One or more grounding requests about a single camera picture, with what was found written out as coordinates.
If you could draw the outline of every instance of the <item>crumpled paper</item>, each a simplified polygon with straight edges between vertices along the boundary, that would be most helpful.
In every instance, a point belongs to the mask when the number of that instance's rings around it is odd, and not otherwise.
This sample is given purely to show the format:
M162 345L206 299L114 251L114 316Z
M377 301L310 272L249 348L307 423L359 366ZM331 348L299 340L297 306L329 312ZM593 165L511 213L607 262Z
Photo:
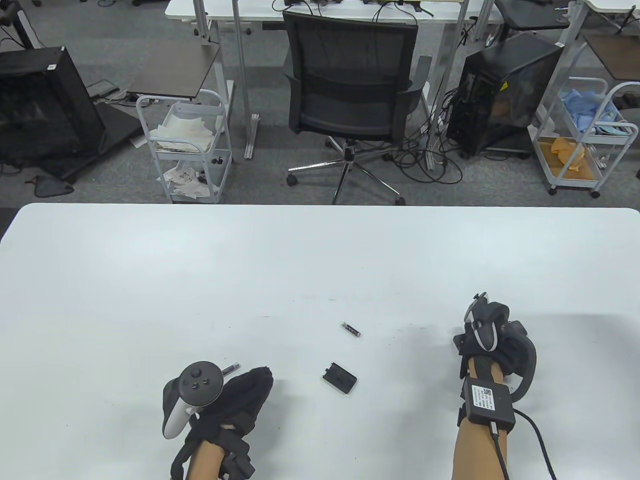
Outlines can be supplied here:
M158 128L151 130L149 134L155 137L189 140L202 148L204 152L209 149L213 142L213 132L204 126L202 118L186 120L172 115L167 119L165 124L166 125L158 125ZM174 152L198 153L198 149L188 143L158 141L157 144L165 150L172 150Z
M199 196L209 197L209 186L198 180L196 171L191 167L178 169L171 168L164 173L164 181L169 182L169 187L173 187L173 194L188 196L196 199ZM212 190L218 192L220 188L212 185Z

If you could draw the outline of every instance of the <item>black computer case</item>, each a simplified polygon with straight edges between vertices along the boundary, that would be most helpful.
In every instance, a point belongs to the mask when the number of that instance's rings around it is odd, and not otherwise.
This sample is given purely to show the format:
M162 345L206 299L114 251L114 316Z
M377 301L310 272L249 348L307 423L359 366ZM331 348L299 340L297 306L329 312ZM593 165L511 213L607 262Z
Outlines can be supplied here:
M0 55L0 154L99 154L105 133L66 48Z
M0 161L72 181L141 133L136 117L93 104L66 48L0 52Z
M447 137L476 155L531 124L562 47L530 33L467 57Z

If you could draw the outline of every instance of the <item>warning label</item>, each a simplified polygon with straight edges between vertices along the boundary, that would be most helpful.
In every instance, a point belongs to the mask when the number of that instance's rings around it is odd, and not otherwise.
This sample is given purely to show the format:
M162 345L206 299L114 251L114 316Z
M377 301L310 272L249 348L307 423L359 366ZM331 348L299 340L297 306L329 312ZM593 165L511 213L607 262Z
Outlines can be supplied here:
M474 406L495 411L492 389L471 385L471 393L474 396Z

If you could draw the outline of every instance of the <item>vr controller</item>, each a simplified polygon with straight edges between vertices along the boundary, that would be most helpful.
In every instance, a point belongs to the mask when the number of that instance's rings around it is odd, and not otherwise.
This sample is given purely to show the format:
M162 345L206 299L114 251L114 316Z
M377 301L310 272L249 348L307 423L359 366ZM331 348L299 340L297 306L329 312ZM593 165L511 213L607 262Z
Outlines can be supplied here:
M235 368L225 369L232 372ZM163 436L170 440L180 435L192 415L212 404L220 396L225 374L211 362L195 362L163 389Z

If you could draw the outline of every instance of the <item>black mesh chair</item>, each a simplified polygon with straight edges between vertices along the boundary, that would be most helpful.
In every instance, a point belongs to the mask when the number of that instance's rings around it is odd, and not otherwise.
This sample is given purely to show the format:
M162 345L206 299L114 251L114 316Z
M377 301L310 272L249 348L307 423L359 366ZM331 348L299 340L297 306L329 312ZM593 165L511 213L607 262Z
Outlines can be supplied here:
M356 168L393 192L396 205L404 205L394 188L356 163L385 152L358 151L356 146L358 140L402 144L407 116L418 106L431 66L431 58L421 56L410 80L418 27L282 15L290 47L284 63L291 84L289 127L295 133L329 135L326 145L342 155L339 160L289 168L287 184L298 183L294 173L341 166L335 204L347 174Z

